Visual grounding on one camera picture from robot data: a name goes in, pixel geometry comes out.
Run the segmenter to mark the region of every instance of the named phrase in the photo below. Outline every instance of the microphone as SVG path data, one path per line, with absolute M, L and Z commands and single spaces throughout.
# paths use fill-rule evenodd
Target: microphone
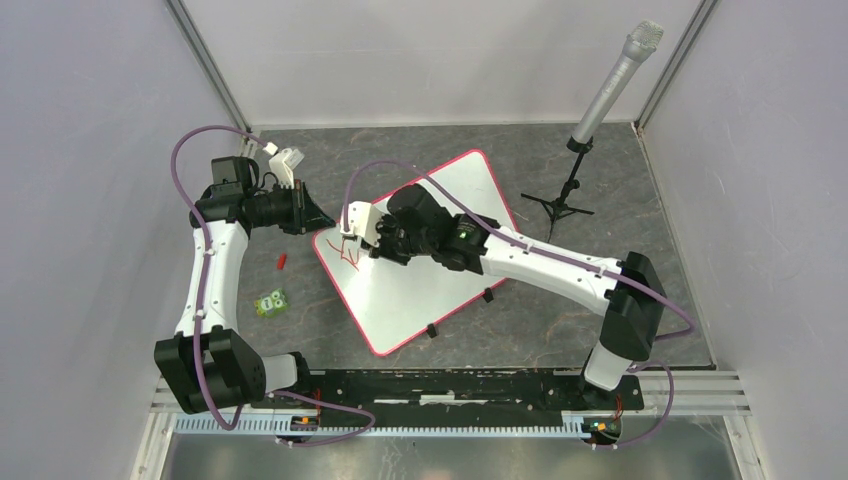
M 592 104 L 589 105 L 583 119 L 571 133 L 567 145 L 569 150 L 575 153 L 585 153 L 588 149 L 591 149 L 589 141 L 592 139 L 595 130 L 598 129 L 604 117 L 609 113 L 612 104 L 621 95 L 639 65 L 657 50 L 662 34 L 663 28 L 661 26 L 650 20 L 643 20 L 627 36 L 618 62 L 607 76 L 604 86 L 595 95 L 595 99 L 592 100 Z

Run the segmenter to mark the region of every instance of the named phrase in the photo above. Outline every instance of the black tripod stand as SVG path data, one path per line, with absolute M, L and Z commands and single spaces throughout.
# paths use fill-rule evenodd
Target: black tripod stand
M 572 142 L 569 141 L 569 148 L 572 148 Z M 577 176 L 577 169 L 580 168 L 580 163 L 583 162 L 583 156 L 589 153 L 592 150 L 592 139 L 590 138 L 588 142 L 585 144 L 580 144 L 578 146 L 579 150 L 577 150 L 577 160 L 574 161 L 574 167 L 571 169 L 571 175 L 568 176 L 568 180 L 562 184 L 562 190 L 559 192 L 559 196 L 554 200 L 542 200 L 541 198 L 534 197 L 532 195 L 527 195 L 526 193 L 522 193 L 521 196 L 533 200 L 534 202 L 539 202 L 542 204 L 542 208 L 545 209 L 545 213 L 548 214 L 548 218 L 551 219 L 551 230 L 548 232 L 548 241 L 551 241 L 551 236 L 554 233 L 554 225 L 557 220 L 561 220 L 569 215 L 574 215 L 575 213 L 582 213 L 584 215 L 594 215 L 595 212 L 589 210 L 583 210 L 581 208 L 574 208 L 568 206 L 565 203 L 565 200 L 568 198 L 568 194 L 571 193 L 572 190 L 576 190 L 580 188 L 580 182 L 574 178 Z

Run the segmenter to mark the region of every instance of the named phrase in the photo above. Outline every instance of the whiteboard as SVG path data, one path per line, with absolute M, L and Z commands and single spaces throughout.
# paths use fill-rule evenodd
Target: whiteboard
M 475 213 L 496 219 L 515 229 L 512 213 L 495 180 L 489 161 L 479 150 L 469 151 L 429 172 L 430 176 Z M 420 183 L 452 214 L 459 208 L 426 180 Z M 386 213 L 386 203 L 397 189 L 374 200 Z M 501 277 L 452 272 L 429 257 L 415 257 L 407 266 L 368 258 L 358 244 L 347 241 L 342 248 L 339 228 L 318 232 L 312 246 L 345 306 L 356 322 L 368 348 L 378 356 L 397 350 L 465 305 L 487 288 L 503 282 Z

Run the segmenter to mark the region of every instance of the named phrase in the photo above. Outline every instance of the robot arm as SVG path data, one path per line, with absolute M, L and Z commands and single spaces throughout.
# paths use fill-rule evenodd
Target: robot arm
M 297 150 L 282 152 L 299 160 Z M 271 163 L 278 173 L 279 165 Z M 238 334 L 236 299 L 239 269 L 253 229 L 278 226 L 300 235 L 332 227 L 335 222 L 309 197 L 306 185 L 291 175 L 290 162 L 280 184 L 259 190 L 251 180 L 248 158 L 227 157 L 212 161 L 214 184 L 195 203 L 209 228 L 212 248 L 205 250 L 203 233 L 192 216 L 194 268 L 186 306 L 173 338 L 156 343 L 154 360 L 182 409 L 187 413 L 207 410 L 193 365 L 194 304 L 199 288 L 205 288 L 205 311 L 201 331 L 204 373 L 219 408 L 259 401 L 266 392 L 286 388 L 305 369 L 299 354 L 260 357 Z M 208 255 L 205 278 L 203 258 Z
M 530 252 L 533 247 L 621 274 L 663 294 L 650 261 L 631 252 L 626 260 L 572 252 L 540 242 L 497 221 L 481 217 L 490 227 L 527 245 L 519 248 L 490 234 L 467 215 L 451 215 L 421 185 L 401 188 L 389 199 L 388 214 L 373 205 L 348 206 L 349 224 L 342 235 L 362 240 L 372 258 L 406 265 L 412 257 L 426 255 L 445 268 L 513 278 L 563 295 L 603 315 L 598 343 L 583 371 L 585 380 L 605 391 L 614 390 L 627 368 L 646 361 L 662 315 L 662 306 L 627 285 L 585 268 Z

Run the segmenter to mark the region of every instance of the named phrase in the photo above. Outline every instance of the gray speckled floor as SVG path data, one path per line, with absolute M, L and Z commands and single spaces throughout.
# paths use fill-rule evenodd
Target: gray speckled floor
M 268 131 L 262 137 L 281 147 L 299 147 L 306 159 L 296 176 L 331 216 L 341 211 L 344 187 L 366 161 L 396 158 L 434 168 L 479 148 L 489 158 L 518 228 L 544 240 L 548 220 L 542 207 L 521 192 L 552 198 L 571 169 L 575 155 L 565 143 L 573 125 L 487 125 Z M 267 158 L 260 154 L 260 165 Z M 365 175 L 354 200 L 373 200 L 412 177 L 384 167 Z M 629 250 L 647 255 L 669 297 L 694 314 L 648 166 L 629 124 L 606 124 L 578 175 L 582 188 L 569 204 L 595 210 L 560 221 L 551 243 L 570 250 L 624 258 Z M 281 253 L 283 271 L 276 270 Z M 283 287 L 291 307 L 271 319 L 259 318 L 253 301 Z M 299 350 L 312 368 L 388 367 L 568 367 L 580 366 L 600 332 L 601 317 L 567 298 L 508 281 L 495 301 L 478 300 L 439 325 L 439 336 L 420 336 L 387 357 L 365 345 L 330 279 L 312 251 L 311 235 L 291 237 L 276 229 L 253 232 L 241 268 L 239 329 L 262 355 Z M 683 328 L 666 312 L 660 332 Z M 658 344 L 654 359 L 673 365 L 708 365 L 700 333 Z

